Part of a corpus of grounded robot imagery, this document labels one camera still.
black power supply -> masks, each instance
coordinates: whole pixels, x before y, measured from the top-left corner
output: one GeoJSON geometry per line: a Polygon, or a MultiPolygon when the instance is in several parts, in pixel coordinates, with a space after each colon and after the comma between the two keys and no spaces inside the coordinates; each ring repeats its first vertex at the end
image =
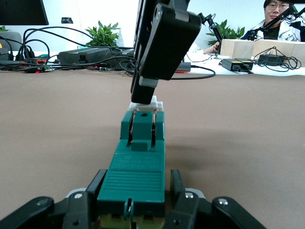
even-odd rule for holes
{"type": "Polygon", "coordinates": [[[267,54],[267,55],[260,55],[258,58],[257,63],[259,65],[269,65],[269,66],[278,66],[283,64],[284,56],[267,54]]]}
{"type": "Polygon", "coordinates": [[[244,63],[241,61],[238,61],[236,59],[223,59],[222,61],[222,67],[229,71],[241,71],[243,69],[244,63]]]}
{"type": "Polygon", "coordinates": [[[236,58],[236,60],[243,62],[244,63],[244,70],[248,70],[251,71],[253,68],[253,61],[249,60],[249,59],[244,59],[244,58],[236,58]]]}
{"type": "Polygon", "coordinates": [[[232,72],[248,72],[252,73],[253,62],[248,59],[223,59],[222,67],[232,72]]]}

green plant leaves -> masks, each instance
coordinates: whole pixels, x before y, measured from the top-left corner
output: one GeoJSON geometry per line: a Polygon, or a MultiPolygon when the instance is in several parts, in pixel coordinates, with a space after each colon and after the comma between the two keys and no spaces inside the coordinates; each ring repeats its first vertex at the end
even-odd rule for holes
{"type": "Polygon", "coordinates": [[[5,26],[3,25],[3,26],[1,26],[0,27],[0,32],[4,32],[4,31],[8,31],[6,28],[5,28],[5,26]]]}
{"type": "Polygon", "coordinates": [[[118,30],[118,23],[111,26],[111,23],[107,26],[98,21],[99,27],[92,27],[86,29],[86,31],[92,36],[93,40],[86,43],[91,46],[117,46],[116,39],[119,38],[118,33],[113,33],[113,30],[118,30]]]}
{"type": "MultiPolygon", "coordinates": [[[[216,23],[216,26],[223,39],[240,39],[244,35],[244,27],[238,27],[235,31],[230,26],[227,26],[227,20],[224,20],[220,24],[216,23]]],[[[214,33],[206,33],[206,35],[215,36],[214,33]]],[[[209,41],[208,45],[214,45],[216,42],[217,40],[209,41]]]]}

black hair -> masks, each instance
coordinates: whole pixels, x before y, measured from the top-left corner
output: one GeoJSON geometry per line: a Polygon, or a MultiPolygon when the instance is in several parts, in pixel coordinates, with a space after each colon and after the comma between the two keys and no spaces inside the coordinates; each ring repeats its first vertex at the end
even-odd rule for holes
{"type": "MultiPolygon", "coordinates": [[[[272,1],[274,1],[274,0],[265,0],[265,2],[264,2],[264,9],[266,9],[267,5],[269,5],[272,1]]],[[[288,2],[288,1],[282,1],[282,2],[289,4],[289,6],[293,6],[294,5],[294,3],[292,3],[292,2],[288,2]]]]}

computer monitor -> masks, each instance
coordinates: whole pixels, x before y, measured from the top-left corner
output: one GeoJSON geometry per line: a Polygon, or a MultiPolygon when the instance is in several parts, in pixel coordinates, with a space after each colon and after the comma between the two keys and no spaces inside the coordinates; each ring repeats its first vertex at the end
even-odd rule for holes
{"type": "Polygon", "coordinates": [[[42,0],[0,0],[1,25],[49,25],[42,0]]]}

table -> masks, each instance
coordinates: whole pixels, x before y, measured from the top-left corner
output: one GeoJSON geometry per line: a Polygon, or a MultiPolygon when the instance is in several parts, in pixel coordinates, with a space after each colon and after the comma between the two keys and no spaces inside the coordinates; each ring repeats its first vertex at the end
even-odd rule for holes
{"type": "MultiPolygon", "coordinates": [[[[0,72],[0,219],[37,196],[62,200],[107,169],[131,77],[0,72]]],[[[208,201],[229,196],[267,228],[303,228],[305,77],[159,81],[171,169],[208,201]]]]}
{"type": "MultiPolygon", "coordinates": [[[[191,62],[194,65],[198,65],[201,67],[213,69],[217,74],[248,74],[248,73],[239,73],[239,72],[231,72],[221,65],[219,62],[222,58],[229,58],[228,56],[220,56],[217,57],[212,54],[203,54],[202,50],[197,52],[188,52],[184,58],[185,62],[191,62]]],[[[253,65],[253,69],[251,70],[255,74],[263,74],[263,75],[274,75],[274,76],[290,76],[290,75],[305,75],[305,65],[303,63],[303,67],[299,69],[289,70],[286,72],[286,69],[280,66],[269,66],[269,68],[265,66],[253,65]]],[[[209,71],[203,70],[200,68],[192,68],[191,73],[201,73],[201,74],[209,74],[209,71]]]]}

